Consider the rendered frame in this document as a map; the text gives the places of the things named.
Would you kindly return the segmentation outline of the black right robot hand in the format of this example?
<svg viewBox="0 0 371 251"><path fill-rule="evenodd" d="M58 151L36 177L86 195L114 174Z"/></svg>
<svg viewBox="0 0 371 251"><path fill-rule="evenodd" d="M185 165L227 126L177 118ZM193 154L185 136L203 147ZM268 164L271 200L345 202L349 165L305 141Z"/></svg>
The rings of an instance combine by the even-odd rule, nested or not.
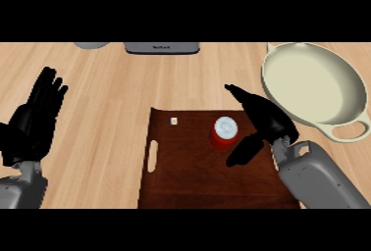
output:
<svg viewBox="0 0 371 251"><path fill-rule="evenodd" d="M262 96L246 91L234 84L227 84L225 88L243 104L249 119L258 130L243 138L227 159L227 166L246 165L262 150L265 142L273 146L279 158L283 158L290 145L299 139L299 131L290 117Z"/></svg>

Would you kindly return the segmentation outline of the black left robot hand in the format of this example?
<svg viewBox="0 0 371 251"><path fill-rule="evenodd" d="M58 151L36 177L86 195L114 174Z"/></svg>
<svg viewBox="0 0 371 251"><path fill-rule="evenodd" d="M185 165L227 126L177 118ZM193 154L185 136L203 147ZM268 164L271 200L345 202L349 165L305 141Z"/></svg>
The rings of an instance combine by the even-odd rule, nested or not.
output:
<svg viewBox="0 0 371 251"><path fill-rule="evenodd" d="M11 121L7 124L0 123L0 153L5 167L12 167L24 161L38 162L48 155L67 90L63 78L57 77L57 70L45 67L29 102L18 107Z"/></svg>

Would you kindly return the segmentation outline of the red can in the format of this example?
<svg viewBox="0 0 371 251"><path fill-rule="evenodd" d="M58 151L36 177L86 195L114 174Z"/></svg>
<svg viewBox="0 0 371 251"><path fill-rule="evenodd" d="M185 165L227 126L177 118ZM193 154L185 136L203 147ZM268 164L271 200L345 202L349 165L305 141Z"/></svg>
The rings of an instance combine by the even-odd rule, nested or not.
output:
<svg viewBox="0 0 371 251"><path fill-rule="evenodd" d="M211 143L216 150L225 151L239 138L239 124L231 117L219 117L211 130Z"/></svg>

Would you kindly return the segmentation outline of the cream oval pot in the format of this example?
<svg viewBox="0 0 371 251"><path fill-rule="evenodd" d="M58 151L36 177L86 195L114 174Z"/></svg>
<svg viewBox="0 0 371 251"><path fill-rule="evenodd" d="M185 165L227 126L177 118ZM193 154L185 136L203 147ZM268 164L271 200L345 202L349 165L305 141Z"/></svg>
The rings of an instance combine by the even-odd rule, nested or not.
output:
<svg viewBox="0 0 371 251"><path fill-rule="evenodd" d="M364 79L348 61L311 42L267 43L261 82L289 117L339 143L371 134Z"/></svg>

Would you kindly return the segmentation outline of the dark brown wooden tray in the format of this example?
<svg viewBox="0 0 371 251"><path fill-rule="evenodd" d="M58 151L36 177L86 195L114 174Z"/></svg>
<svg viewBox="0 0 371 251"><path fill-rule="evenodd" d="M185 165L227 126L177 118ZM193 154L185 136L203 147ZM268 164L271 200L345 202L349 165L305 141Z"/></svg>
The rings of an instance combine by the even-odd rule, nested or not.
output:
<svg viewBox="0 0 371 251"><path fill-rule="evenodd" d="M138 207L141 209L298 209L298 199L264 147L245 166L228 167L231 150L211 142L218 118L239 124L242 137L256 132L243 111L151 110Z"/></svg>

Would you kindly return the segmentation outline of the pale grey rounded object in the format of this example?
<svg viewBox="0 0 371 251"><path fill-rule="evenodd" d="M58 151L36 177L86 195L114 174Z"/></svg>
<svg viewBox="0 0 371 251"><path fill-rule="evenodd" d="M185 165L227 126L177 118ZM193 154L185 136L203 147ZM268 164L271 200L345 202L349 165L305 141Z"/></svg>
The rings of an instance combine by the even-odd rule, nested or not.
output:
<svg viewBox="0 0 371 251"><path fill-rule="evenodd" d="M106 47L110 42L75 42L75 44L79 48L92 50Z"/></svg>

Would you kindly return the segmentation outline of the dark grey appliance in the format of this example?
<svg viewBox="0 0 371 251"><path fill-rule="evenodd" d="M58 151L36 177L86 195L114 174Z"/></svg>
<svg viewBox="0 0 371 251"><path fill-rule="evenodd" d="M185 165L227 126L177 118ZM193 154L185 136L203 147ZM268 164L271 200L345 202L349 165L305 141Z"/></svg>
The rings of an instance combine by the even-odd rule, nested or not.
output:
<svg viewBox="0 0 371 251"><path fill-rule="evenodd" d="M145 55L188 55L200 51L199 42L125 42L126 52Z"/></svg>

